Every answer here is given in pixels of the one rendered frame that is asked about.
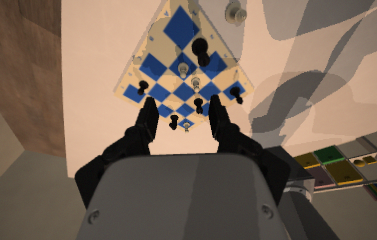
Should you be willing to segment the white pawn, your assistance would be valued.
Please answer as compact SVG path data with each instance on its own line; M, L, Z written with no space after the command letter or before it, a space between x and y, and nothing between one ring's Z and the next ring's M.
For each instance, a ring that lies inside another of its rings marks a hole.
M178 65L178 70L180 72L180 77L185 78L188 71L188 65L182 62Z
M191 85L194 86L194 92L198 93L200 91L199 86L200 85L200 79L199 78L193 78L191 80Z
M190 126L190 123L189 122L185 122L183 125L185 126L185 133L186 134L189 133L188 127Z

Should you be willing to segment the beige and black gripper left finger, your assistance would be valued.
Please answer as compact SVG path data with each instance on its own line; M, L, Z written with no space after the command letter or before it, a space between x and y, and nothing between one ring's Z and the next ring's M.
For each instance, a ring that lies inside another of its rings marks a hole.
M101 176L110 164L123 157L151 155L148 144L155 140L158 120L159 112L155 99L146 97L135 125L127 128L122 138L105 148L102 155L77 170L74 178L86 210Z

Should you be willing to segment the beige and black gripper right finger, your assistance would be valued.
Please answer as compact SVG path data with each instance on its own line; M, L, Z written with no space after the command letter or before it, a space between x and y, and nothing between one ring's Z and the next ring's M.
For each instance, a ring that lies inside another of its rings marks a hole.
M264 150L257 141L240 132L239 126L231 123L226 107L221 105L218 94L210 98L208 116L212 137L219 142L217 153L238 151L238 154L253 159L259 166L278 207L291 173L288 163Z

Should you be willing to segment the blue and tan chessboard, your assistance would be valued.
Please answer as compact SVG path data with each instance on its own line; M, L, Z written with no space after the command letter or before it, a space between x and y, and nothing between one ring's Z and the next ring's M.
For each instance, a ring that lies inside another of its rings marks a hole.
M197 38L207 41L210 64L201 67L192 52ZM185 78L180 77L178 65L188 65ZM200 79L200 91L194 92L193 78ZM149 84L143 95L137 91L140 81ZM151 27L114 96L143 108L146 97L155 99L159 119L170 124L177 115L177 128L189 131L209 119L210 98L218 94L222 106L235 104L230 94L234 87L240 88L242 99L255 90L239 68L223 42L193 0L167 0ZM196 113L194 100L203 100L202 114Z

